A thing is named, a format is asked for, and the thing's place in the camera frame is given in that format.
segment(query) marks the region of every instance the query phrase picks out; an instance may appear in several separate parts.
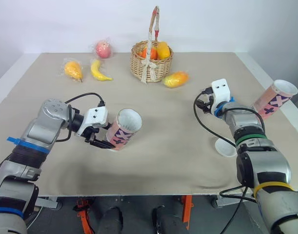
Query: green ring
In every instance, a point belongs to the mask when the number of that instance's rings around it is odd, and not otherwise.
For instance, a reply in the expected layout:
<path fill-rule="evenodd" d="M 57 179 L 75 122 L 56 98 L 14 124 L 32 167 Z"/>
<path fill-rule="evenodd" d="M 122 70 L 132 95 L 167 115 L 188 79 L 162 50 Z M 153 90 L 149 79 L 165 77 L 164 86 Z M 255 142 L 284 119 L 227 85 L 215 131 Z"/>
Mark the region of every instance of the green ring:
<path fill-rule="evenodd" d="M 265 135 L 262 135 L 262 134 L 249 134 L 249 135 L 242 136 L 241 138 L 239 138 L 236 141 L 236 146 L 238 146 L 242 141 L 250 139 L 250 138 L 264 138 L 264 139 L 267 139 L 267 137 Z"/>

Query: blue ring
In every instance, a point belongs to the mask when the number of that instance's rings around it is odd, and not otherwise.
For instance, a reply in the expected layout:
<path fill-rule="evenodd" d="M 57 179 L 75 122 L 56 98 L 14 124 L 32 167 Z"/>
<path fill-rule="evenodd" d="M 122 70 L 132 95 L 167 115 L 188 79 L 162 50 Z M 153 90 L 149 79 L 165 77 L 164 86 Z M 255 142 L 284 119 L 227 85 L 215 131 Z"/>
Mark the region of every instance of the blue ring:
<path fill-rule="evenodd" d="M 37 151 L 40 151 L 40 152 L 43 152 L 43 153 L 46 153 L 46 154 L 49 154 L 50 151 L 44 147 L 41 147 L 41 146 L 38 146 L 38 145 L 35 145 L 35 144 L 32 144 L 30 142 L 27 142 L 27 141 L 24 141 L 24 140 L 21 140 L 19 138 L 13 138 L 13 137 L 8 137 L 7 139 L 8 141 L 14 143 L 15 145 L 22 145 L 24 147 L 27 147 L 27 148 L 30 148 L 30 149 L 34 149 L 34 150 L 37 150 Z"/>
<path fill-rule="evenodd" d="M 234 98 L 231 97 L 231 99 L 230 99 L 229 102 L 234 102 L 234 101 L 235 101 Z M 217 109 L 214 111 L 214 116 L 216 116 L 217 118 L 222 118 L 222 117 L 217 116 L 217 113 L 223 108 L 223 106 L 224 106 L 225 104 L 227 104 L 227 102 L 224 103 L 223 105 L 221 105 L 219 108 L 217 108 Z"/>
<path fill-rule="evenodd" d="M 20 210 L 9 208 L 9 207 L 0 207 L 0 213 L 12 213 L 19 215 L 23 219 L 23 213 Z"/>

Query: wicker basket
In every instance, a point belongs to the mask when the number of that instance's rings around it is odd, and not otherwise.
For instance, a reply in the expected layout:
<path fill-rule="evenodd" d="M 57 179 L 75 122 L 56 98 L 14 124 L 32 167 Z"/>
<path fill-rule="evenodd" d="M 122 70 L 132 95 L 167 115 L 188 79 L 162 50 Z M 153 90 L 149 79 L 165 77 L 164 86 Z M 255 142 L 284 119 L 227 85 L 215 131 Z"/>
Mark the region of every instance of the wicker basket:
<path fill-rule="evenodd" d="M 151 34 L 154 20 L 156 19 L 154 31 L 155 40 L 151 41 Z M 158 45 L 159 34 L 159 7 L 156 6 L 152 12 L 150 27 L 149 27 L 149 40 L 141 41 L 133 46 L 130 54 L 130 70 L 133 75 L 139 78 L 142 82 L 159 82 L 165 77 L 169 71 L 173 59 L 173 51 L 169 47 L 170 56 L 164 60 L 152 60 L 150 58 L 152 46 Z M 142 58 L 137 52 L 142 52 L 147 47 L 146 58 Z"/>

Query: red apple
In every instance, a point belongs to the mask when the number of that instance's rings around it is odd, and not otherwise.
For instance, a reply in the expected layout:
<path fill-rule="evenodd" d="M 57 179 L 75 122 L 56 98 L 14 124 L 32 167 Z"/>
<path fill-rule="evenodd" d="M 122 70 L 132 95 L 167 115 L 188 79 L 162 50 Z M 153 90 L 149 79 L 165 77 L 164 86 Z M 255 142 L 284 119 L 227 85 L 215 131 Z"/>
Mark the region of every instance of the red apple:
<path fill-rule="evenodd" d="M 98 56 L 100 56 L 103 59 L 106 59 L 109 58 L 109 56 L 111 55 L 111 46 L 105 40 L 101 40 L 97 43 L 95 51 Z"/>

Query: pink paper cup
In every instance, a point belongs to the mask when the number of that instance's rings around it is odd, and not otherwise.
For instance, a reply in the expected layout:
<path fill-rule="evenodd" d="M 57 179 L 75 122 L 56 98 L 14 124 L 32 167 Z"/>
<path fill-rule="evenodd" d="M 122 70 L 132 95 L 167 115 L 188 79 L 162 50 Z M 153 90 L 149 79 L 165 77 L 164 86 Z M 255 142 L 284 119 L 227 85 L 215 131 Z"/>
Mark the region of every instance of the pink paper cup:
<path fill-rule="evenodd" d="M 107 130 L 107 141 L 115 146 L 113 150 L 121 150 L 141 126 L 142 120 L 136 111 L 123 109 L 118 113 L 113 124 Z"/>
<path fill-rule="evenodd" d="M 253 104 L 253 107 L 263 119 L 267 119 L 297 93 L 298 89 L 295 85 L 277 79 Z"/>

